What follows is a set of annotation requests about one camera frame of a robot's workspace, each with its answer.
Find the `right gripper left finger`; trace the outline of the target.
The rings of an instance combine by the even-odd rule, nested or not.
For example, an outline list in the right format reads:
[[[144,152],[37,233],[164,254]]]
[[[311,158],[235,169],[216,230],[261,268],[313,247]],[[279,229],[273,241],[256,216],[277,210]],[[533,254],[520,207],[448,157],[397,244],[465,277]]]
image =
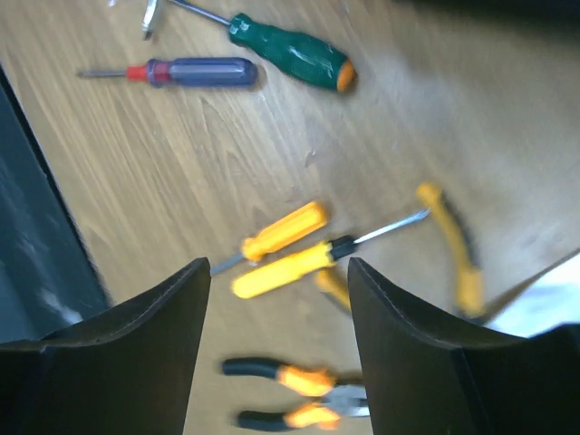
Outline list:
[[[2,344],[2,433],[182,433],[209,288],[198,258],[43,340]]]

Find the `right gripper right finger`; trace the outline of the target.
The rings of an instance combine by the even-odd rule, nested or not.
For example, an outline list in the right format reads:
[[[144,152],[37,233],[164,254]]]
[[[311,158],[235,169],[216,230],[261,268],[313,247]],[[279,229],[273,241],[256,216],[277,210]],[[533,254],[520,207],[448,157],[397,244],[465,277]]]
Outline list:
[[[376,434],[576,434],[579,328],[495,332],[398,287],[358,257],[348,289]]]

